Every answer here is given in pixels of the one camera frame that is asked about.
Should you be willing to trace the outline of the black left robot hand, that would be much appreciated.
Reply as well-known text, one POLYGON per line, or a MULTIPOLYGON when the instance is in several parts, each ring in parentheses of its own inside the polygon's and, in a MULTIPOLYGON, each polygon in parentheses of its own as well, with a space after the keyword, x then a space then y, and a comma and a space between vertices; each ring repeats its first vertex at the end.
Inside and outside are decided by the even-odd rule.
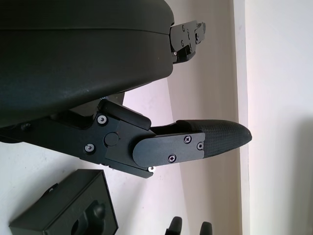
POLYGON ((149 118, 108 100, 189 61, 205 23, 175 24, 163 0, 3 0, 0 140, 26 142, 142 178, 156 166, 239 148, 227 120, 149 118))

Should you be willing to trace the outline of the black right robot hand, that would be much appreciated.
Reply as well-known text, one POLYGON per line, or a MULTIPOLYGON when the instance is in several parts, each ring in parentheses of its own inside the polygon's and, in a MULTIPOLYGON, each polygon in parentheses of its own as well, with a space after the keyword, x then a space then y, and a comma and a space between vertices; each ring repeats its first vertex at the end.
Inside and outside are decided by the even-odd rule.
MULTIPOLYGON (((175 216, 170 226, 166 229, 165 235, 180 235, 182 230, 182 218, 175 216)), ((200 229, 200 235, 213 235, 212 224, 203 222, 200 229)))

